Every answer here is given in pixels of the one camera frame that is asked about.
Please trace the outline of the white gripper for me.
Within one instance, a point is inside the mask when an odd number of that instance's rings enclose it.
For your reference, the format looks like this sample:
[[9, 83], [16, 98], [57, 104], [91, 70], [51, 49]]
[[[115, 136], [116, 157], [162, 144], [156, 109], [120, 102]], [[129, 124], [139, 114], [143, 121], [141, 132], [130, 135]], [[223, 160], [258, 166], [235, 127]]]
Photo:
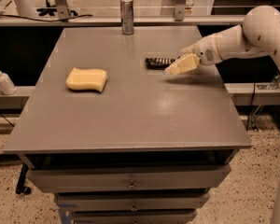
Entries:
[[201, 65], [212, 65], [222, 62], [217, 47], [217, 35], [203, 37], [194, 45], [182, 48], [182, 55], [171, 63], [165, 70], [166, 75], [178, 75], [194, 70]]

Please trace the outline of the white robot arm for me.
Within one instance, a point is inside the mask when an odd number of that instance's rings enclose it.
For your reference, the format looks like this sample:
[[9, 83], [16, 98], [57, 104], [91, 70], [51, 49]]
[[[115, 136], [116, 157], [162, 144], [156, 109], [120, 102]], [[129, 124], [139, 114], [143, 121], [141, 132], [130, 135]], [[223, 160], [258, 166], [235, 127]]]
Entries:
[[[209, 35], [181, 50], [201, 65], [231, 58], [270, 56], [280, 71], [280, 12], [255, 7], [241, 25]], [[265, 122], [253, 147], [231, 162], [233, 172], [189, 224], [280, 224], [280, 127]]]

